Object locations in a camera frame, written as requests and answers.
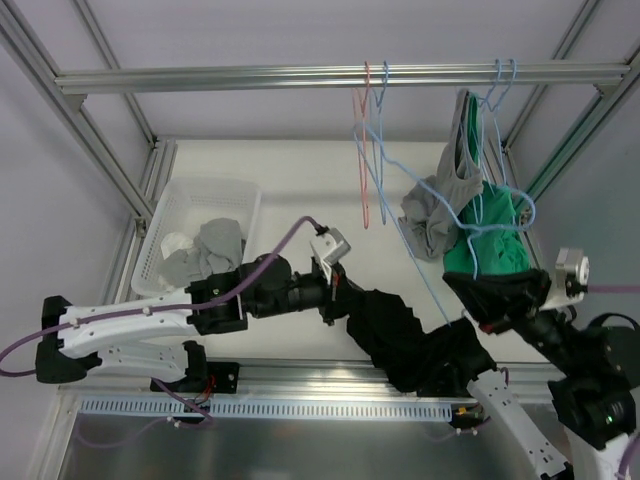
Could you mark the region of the black tank top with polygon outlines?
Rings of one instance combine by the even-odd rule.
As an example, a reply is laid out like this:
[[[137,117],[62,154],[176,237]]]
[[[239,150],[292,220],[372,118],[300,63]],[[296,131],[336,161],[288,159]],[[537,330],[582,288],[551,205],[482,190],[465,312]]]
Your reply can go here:
[[[520,273],[530,275],[530,307],[540,306],[550,289],[549,274],[539,269]],[[400,296],[364,291],[360,307],[347,316],[346,331],[396,390],[461,397],[470,381],[497,369],[477,337],[471,316],[426,332]]]

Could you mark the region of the dark grey tank top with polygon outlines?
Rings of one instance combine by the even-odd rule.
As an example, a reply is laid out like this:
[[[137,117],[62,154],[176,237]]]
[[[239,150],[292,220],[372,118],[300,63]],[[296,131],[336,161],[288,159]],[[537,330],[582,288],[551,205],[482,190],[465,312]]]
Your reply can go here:
[[[466,93],[457,92],[454,114],[436,173],[417,183],[403,198],[399,225],[411,252],[424,261],[434,261],[453,248],[459,215],[479,192],[473,180],[463,178],[461,120]]]

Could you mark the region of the pink wire hanger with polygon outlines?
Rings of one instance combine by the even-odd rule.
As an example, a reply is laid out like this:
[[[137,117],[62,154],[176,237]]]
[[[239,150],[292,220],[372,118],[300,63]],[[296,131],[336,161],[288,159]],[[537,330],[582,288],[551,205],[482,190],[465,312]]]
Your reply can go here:
[[[352,110],[354,116],[356,153],[358,159],[360,202],[363,228],[370,225],[370,209],[368,195],[368,167],[366,161],[366,121],[370,93],[370,66],[364,62],[364,87],[352,89]]]

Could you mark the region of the white tank top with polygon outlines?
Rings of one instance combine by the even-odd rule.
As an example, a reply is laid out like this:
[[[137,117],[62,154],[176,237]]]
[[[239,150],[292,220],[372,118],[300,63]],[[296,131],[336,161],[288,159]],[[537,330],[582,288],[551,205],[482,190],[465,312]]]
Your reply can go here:
[[[162,239],[158,280],[166,290],[184,287],[189,283],[194,252],[193,240],[183,233],[171,232]]]

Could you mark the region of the blue hanger of black top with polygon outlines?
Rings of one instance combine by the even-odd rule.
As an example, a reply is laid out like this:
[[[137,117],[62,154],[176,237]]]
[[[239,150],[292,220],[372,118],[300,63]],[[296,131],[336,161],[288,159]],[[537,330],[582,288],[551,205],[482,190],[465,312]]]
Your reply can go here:
[[[363,225],[369,226],[368,189],[376,188],[380,197],[381,218],[392,220],[414,263],[443,260],[447,270],[458,268],[478,276],[488,273],[514,273],[516,267],[497,261],[498,249],[488,245],[502,234],[512,241],[531,226],[517,224],[512,197],[518,196],[536,216],[529,195],[507,184],[489,184],[469,153],[459,159],[444,154],[438,173],[420,179],[405,165],[388,158],[382,129],[357,121],[352,129],[359,164]],[[399,168],[416,184],[402,199],[402,215],[396,217],[384,193],[384,168]]]

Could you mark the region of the blue hanger of green top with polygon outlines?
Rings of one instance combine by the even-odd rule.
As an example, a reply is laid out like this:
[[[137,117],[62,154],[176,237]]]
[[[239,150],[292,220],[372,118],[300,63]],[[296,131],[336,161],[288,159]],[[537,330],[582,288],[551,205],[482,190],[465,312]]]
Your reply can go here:
[[[498,115],[504,96],[509,92],[511,84],[508,84],[497,94],[499,83],[506,73],[506,67],[501,59],[495,60],[495,76],[491,85],[484,94],[468,91],[465,98],[464,113],[461,120],[462,134],[462,166],[463,178],[473,180],[473,185],[479,185],[480,190],[474,194],[465,207],[464,212],[469,212],[474,223],[480,224],[485,217],[485,200],[483,197],[484,182],[489,178],[487,165],[487,150],[491,147],[497,149],[497,165],[499,170],[499,183],[489,183],[488,189],[491,195],[507,185],[507,175],[504,163],[504,154],[500,151],[502,135],[498,125]]]

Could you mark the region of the blue hanger of grey top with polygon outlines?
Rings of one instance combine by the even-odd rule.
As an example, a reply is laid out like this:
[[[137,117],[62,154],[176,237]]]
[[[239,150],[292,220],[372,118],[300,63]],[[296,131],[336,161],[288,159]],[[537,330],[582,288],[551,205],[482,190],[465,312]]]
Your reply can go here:
[[[380,207],[380,215],[382,225],[385,226],[387,223],[387,209],[386,209],[386,198],[384,195],[384,159],[383,159],[383,107],[384,107],[384,97],[390,77],[390,69],[389,64],[386,60],[382,63],[384,70],[384,77],[382,79],[381,88],[379,90],[374,91],[374,100],[375,100],[375,108],[376,108],[376,117],[375,124],[377,129],[377,140],[372,141],[372,145],[374,148],[373,157],[374,157],[374,172],[376,174],[376,185],[379,195],[379,207]]]

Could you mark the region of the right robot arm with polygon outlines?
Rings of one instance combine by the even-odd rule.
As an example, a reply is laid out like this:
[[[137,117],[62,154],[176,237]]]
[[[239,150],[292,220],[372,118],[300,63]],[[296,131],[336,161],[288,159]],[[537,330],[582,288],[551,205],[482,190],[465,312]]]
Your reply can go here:
[[[548,384],[574,462],[553,478],[625,479],[639,450],[639,324],[613,313],[583,329],[564,314],[587,293],[585,278],[555,283],[544,270],[510,275],[446,272],[453,290],[481,331],[513,331],[562,374]]]

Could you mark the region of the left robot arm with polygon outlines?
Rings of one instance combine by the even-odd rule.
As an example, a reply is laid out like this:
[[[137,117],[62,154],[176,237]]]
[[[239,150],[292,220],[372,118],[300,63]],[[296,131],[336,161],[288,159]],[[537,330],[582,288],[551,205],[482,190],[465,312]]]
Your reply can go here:
[[[43,302],[36,379],[61,385],[114,374],[150,377],[173,391],[195,392],[210,375],[196,337],[241,332],[250,318],[306,310],[318,311],[331,325],[363,295],[341,264],[324,272],[313,261],[310,272],[300,274],[283,257],[262,255],[155,298],[89,308],[51,296]]]

